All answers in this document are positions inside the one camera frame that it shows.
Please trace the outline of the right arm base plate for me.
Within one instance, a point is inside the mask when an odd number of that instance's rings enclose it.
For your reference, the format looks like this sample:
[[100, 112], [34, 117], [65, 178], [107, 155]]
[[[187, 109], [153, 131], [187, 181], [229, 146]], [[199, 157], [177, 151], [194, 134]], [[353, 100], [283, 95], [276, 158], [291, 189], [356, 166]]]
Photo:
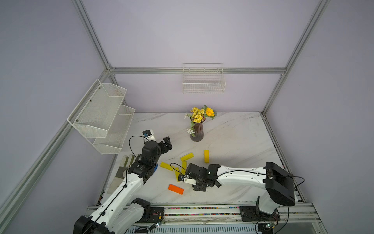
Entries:
[[272, 214], [261, 212], [256, 206], [240, 206], [240, 215], [243, 222], [254, 221], [280, 221], [278, 211], [275, 210]]

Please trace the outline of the orange block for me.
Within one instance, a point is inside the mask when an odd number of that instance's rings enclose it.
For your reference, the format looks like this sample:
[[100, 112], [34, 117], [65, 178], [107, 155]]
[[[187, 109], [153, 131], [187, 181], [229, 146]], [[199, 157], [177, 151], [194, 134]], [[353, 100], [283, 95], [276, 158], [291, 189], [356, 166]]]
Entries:
[[183, 188], [180, 188], [180, 187], [178, 187], [176, 185], [173, 185], [173, 184], [170, 184], [168, 186], [168, 190], [170, 190], [170, 191], [172, 191], [174, 193], [177, 193], [179, 195], [183, 195], [183, 193], [184, 193], [184, 189]]

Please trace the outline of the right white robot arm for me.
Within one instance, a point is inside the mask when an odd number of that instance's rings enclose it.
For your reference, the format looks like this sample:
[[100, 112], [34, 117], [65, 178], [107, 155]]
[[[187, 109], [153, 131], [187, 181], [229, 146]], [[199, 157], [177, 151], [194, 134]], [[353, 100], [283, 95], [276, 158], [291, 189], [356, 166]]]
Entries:
[[265, 192], [256, 201], [257, 210], [271, 215], [280, 206], [295, 206], [293, 176], [273, 162], [258, 168], [233, 168], [210, 164], [207, 168], [188, 165], [178, 180], [192, 185], [198, 192], [207, 188], [237, 184], [263, 189]]

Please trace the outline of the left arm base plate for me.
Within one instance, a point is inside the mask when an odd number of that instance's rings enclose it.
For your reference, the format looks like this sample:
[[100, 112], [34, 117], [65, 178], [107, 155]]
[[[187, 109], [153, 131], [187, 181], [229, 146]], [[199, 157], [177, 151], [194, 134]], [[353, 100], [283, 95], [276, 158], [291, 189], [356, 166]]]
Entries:
[[157, 221], [163, 219], [165, 213], [164, 207], [150, 207], [148, 211], [145, 211], [143, 217], [137, 221], [137, 223], [151, 223], [154, 224]]

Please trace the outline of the yellow block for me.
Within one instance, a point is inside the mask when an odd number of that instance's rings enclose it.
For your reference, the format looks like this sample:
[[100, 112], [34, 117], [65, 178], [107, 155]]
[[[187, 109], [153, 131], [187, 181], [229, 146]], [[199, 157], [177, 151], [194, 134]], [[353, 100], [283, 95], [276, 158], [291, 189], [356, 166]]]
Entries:
[[165, 162], [162, 162], [162, 163], [160, 164], [160, 167], [161, 167], [161, 168], [164, 168], [164, 169], [167, 169], [167, 170], [169, 170], [169, 171], [173, 171], [173, 170], [174, 170], [174, 169], [171, 167], [170, 164], [167, 164], [167, 163], [165, 163]]
[[182, 173], [183, 173], [183, 174], [186, 173], [187, 165], [188, 165], [187, 161], [183, 161], [183, 162], [182, 162]]
[[174, 167], [174, 172], [175, 172], [177, 182], [180, 182], [179, 176], [182, 175], [180, 169], [178, 167]]
[[209, 163], [210, 157], [209, 157], [209, 150], [204, 150], [204, 162]]
[[182, 162], [184, 162], [184, 161], [188, 161], [189, 159], [191, 159], [191, 158], [193, 158], [193, 157], [194, 157], [194, 153], [189, 153], [189, 154], [187, 154], [187, 155], [182, 156], [182, 157], [180, 158], [180, 160], [181, 160]]

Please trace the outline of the yellow block top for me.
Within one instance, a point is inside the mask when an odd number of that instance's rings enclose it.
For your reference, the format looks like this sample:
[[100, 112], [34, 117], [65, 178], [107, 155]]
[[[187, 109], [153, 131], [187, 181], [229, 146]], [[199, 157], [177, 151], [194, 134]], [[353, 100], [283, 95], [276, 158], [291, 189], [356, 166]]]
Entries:
[[180, 160], [181, 160], [182, 162], [184, 162], [184, 161], [188, 161], [189, 159], [191, 159], [191, 158], [193, 158], [193, 157], [194, 157], [194, 153], [189, 153], [189, 154], [187, 154], [187, 155], [182, 156], [182, 157], [180, 158]]

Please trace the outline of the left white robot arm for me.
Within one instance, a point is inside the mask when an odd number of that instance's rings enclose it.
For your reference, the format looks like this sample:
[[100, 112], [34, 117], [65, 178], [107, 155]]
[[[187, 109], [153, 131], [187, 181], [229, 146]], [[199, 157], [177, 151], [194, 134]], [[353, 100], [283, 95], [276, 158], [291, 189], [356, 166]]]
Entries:
[[127, 170], [124, 180], [113, 194], [89, 217], [81, 216], [75, 223], [74, 234], [124, 234], [133, 224], [149, 217], [150, 203], [136, 198], [124, 210], [133, 195], [156, 172], [162, 154], [172, 149], [170, 137], [161, 142], [147, 137], [142, 153]]

